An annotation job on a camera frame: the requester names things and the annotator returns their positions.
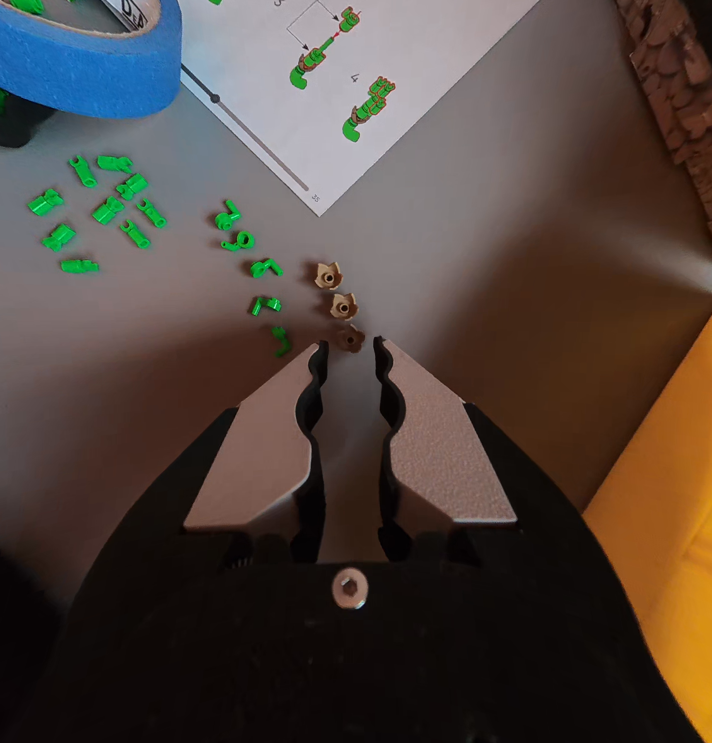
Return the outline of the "blue masking tape roll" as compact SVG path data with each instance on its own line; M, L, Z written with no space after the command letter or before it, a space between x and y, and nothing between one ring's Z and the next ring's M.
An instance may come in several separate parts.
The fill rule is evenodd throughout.
M137 31L101 33L0 2L0 88L82 116L163 111L181 87L182 14L176 1L156 8Z

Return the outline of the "black rounded device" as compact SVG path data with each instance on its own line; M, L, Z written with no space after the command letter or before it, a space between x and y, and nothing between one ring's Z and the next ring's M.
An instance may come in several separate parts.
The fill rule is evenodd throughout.
M21 98L0 88L0 146L20 148L55 109Z

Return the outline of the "scattered small green lego pieces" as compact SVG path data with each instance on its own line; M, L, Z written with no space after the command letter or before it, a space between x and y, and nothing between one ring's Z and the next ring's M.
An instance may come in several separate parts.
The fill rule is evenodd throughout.
M84 157L77 156L73 160L69 160L68 163L84 187L95 188L97 186L97 179ZM127 156L101 154L97 156L96 164L101 170L122 172L128 175L127 180L115 187L119 197L107 197L91 214L91 217L98 224L106 226L121 215L126 208L126 204L131 203L135 196L146 190L149 184L141 173L135 172L134 163ZM29 202L27 208L36 216L44 217L56 207L62 206L64 202L63 196L58 191L50 188ZM225 211L220 212L214 218L215 226L221 231L232 231L236 222L241 219L241 213L232 200L225 200L224 204ZM167 226L166 217L149 199L144 198L139 201L136 208L154 228L163 229ZM120 229L139 249L146 250L151 246L150 239L132 219L125 218L120 224ZM76 235L75 229L65 223L60 223L41 242L49 250L57 253L67 247ZM256 239L251 232L240 230L234 235L233 241L222 241L220 246L224 250L237 252L252 249L255 244ZM63 259L60 262L60 268L63 272L69 274L87 274L98 272L100 265L91 259Z

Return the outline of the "lego instruction booklet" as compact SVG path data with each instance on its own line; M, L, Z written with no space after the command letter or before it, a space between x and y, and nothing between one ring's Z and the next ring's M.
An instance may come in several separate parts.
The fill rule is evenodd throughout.
M187 88L321 216L534 1L185 1Z

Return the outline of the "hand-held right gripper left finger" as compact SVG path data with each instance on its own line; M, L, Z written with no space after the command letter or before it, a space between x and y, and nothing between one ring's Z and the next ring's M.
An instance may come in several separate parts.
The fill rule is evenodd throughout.
M328 344L310 345L236 410L184 521L186 531L321 531L325 500L313 428Z

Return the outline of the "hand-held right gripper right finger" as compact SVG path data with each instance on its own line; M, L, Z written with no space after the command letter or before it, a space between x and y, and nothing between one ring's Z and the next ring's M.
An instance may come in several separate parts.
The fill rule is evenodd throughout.
M465 401L388 339L374 339L382 445L379 509L385 529L508 527L517 515Z

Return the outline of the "yellow plastic bin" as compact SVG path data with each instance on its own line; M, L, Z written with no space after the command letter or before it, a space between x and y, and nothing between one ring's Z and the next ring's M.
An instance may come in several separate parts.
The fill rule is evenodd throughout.
M712 315L583 516L659 671L712 742Z

